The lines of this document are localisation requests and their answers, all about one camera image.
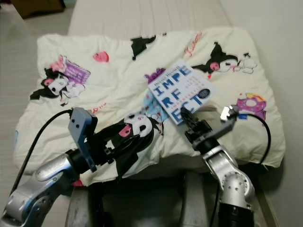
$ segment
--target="floor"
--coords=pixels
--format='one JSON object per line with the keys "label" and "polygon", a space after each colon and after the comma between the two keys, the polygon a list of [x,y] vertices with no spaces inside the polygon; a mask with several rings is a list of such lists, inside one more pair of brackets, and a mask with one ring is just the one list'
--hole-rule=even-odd
{"label": "floor", "polygon": [[[72,11],[73,5],[69,4],[63,13],[22,20],[14,8],[6,6],[1,9],[0,209],[4,209],[18,173],[12,161],[14,129],[28,103],[28,95],[34,90],[38,78],[36,39],[47,33],[66,35]],[[16,78],[18,78],[18,83],[13,83]],[[205,194],[208,201],[207,207],[211,213],[215,197],[215,184],[207,184]],[[178,194],[178,185],[175,185],[136,193],[109,194],[105,196],[104,204],[106,210],[113,214],[114,224],[117,227],[174,227],[178,225],[181,197]],[[256,226],[266,227],[258,201],[254,200],[253,204]],[[60,196],[46,216],[43,227],[64,226],[68,205],[69,198]]]}

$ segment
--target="white wall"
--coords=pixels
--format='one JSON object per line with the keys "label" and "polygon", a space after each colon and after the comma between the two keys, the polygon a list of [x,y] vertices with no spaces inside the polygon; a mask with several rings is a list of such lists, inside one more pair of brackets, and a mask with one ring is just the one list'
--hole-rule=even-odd
{"label": "white wall", "polygon": [[303,1],[220,0],[230,23],[247,29],[283,117],[286,155],[280,169],[262,177],[281,227],[303,218]]}

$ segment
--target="white mattress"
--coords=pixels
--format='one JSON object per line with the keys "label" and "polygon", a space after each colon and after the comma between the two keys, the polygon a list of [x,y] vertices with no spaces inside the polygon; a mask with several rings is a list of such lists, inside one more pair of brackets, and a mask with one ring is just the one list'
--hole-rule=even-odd
{"label": "white mattress", "polygon": [[77,0],[69,35],[129,39],[229,25],[218,0]]}

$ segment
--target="black cable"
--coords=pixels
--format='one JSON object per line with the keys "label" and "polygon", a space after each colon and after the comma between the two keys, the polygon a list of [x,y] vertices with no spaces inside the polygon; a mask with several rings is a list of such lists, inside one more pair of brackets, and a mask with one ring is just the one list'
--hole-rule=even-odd
{"label": "black cable", "polygon": [[34,150],[34,148],[35,148],[35,145],[36,145],[36,143],[38,142],[38,139],[39,139],[39,137],[41,136],[41,134],[42,134],[42,132],[44,131],[44,129],[45,129],[45,128],[54,120],[54,119],[56,119],[56,118],[59,117],[60,115],[65,114],[65,113],[69,113],[69,114],[71,115],[71,112],[72,112],[72,110],[64,110],[64,111],[61,111],[61,112],[55,114],[53,117],[51,117],[51,118],[42,126],[42,128],[40,129],[40,131],[39,131],[38,134],[36,135],[36,137],[35,137],[35,139],[34,139],[32,145],[30,146],[30,149],[28,150],[27,156],[26,156],[25,159],[24,159],[24,162],[23,162],[22,167],[21,167],[21,169],[20,169],[20,171],[19,171],[19,173],[18,173],[18,175],[17,175],[17,177],[16,177],[15,183],[14,183],[12,189],[11,189],[10,194],[12,194],[12,193],[17,189],[17,187],[18,187],[18,185],[19,185],[19,183],[20,183],[21,177],[22,177],[22,175],[23,175],[23,173],[24,173],[24,170],[25,170],[25,168],[26,168],[26,166],[27,166],[27,163],[28,163],[28,161],[29,161],[29,158],[30,158],[30,156],[32,155],[33,150]]}
{"label": "black cable", "polygon": [[[254,117],[256,119],[258,119],[259,121],[261,121],[266,129],[266,132],[267,132],[267,137],[268,137],[268,141],[267,141],[267,147],[266,147],[266,150],[265,150],[265,153],[262,157],[262,159],[260,160],[259,164],[263,164],[264,160],[266,159],[268,153],[269,153],[269,150],[270,150],[270,144],[271,144],[271,133],[270,133],[270,130],[269,130],[269,126],[267,125],[267,123],[262,119],[260,118],[259,116],[256,116],[256,115],[253,115],[252,113],[241,113],[241,114],[238,114],[238,116],[245,116],[245,115],[248,115],[248,116],[251,116],[251,117]],[[216,214],[216,210],[217,210],[217,204],[218,204],[218,199],[219,199],[219,192],[220,192],[220,184],[218,183],[218,186],[217,186],[217,192],[216,192],[216,199],[215,199],[215,202],[214,202],[214,209],[213,209],[213,213],[212,213],[212,217],[210,219],[210,225],[209,227],[212,227],[213,226],[213,222],[214,222],[214,216]]]}

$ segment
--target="book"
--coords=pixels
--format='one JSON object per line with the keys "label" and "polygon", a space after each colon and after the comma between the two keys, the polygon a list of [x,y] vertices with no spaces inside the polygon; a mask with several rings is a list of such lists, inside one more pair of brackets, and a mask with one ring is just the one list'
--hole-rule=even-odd
{"label": "book", "polygon": [[149,83],[148,88],[177,125],[183,121],[181,107],[193,113],[216,93],[211,82],[181,59]]}

